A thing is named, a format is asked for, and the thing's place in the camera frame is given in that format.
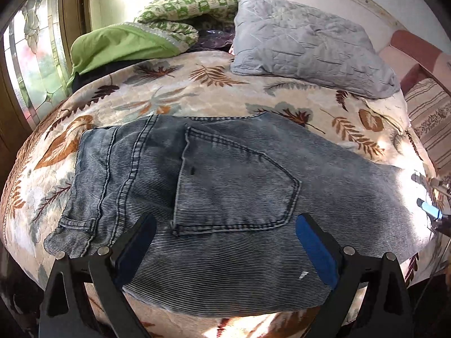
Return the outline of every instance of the pillow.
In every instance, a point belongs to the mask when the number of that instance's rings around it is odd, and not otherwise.
[[[177,56],[189,48],[183,40],[187,35],[197,40],[196,30],[171,33],[139,23],[125,22],[93,30],[72,44],[72,75],[67,85],[71,86],[77,72],[82,75],[113,61]]]
[[[412,127],[437,174],[446,176],[451,171],[451,97],[434,79],[427,78],[404,98]]]
[[[286,0],[238,0],[233,42],[238,75],[294,77],[371,99],[399,91],[364,28]]]

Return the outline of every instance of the stained glass window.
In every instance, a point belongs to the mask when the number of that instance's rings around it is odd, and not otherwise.
[[[62,100],[68,69],[59,30],[58,0],[27,0],[4,35],[6,65],[30,127]]]

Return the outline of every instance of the cable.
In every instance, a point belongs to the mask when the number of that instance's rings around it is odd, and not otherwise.
[[[435,264],[434,269],[432,270],[431,276],[429,277],[429,280],[427,281],[426,286],[424,287],[423,291],[421,291],[421,295],[420,295],[420,297],[418,298],[418,301],[415,304],[415,307],[413,309],[412,315],[415,315],[416,309],[418,308],[418,305],[420,304],[420,301],[421,301],[422,297],[424,296],[424,294],[426,292],[426,289],[429,286],[429,283],[431,283],[432,277],[437,272],[437,267],[440,265],[440,261],[443,259],[443,256],[445,255],[446,251],[448,250],[450,244],[451,244],[451,238],[449,238],[448,243],[446,244],[445,250],[441,254],[440,258],[437,260],[437,263]]]

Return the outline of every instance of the striped fabric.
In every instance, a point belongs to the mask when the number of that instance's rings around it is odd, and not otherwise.
[[[364,255],[403,262],[428,242],[402,173],[270,112],[154,115],[83,134],[44,246],[91,255],[151,212],[156,236],[124,288],[135,298],[210,317],[297,311],[329,294],[296,237],[300,213]]]
[[[451,172],[451,97],[431,78],[416,84],[406,95],[409,117],[437,174]]]

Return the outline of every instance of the green crocheted blanket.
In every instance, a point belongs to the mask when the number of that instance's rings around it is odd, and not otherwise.
[[[226,30],[233,26],[237,11],[237,0],[154,0],[135,21],[164,30],[192,46],[200,29]]]

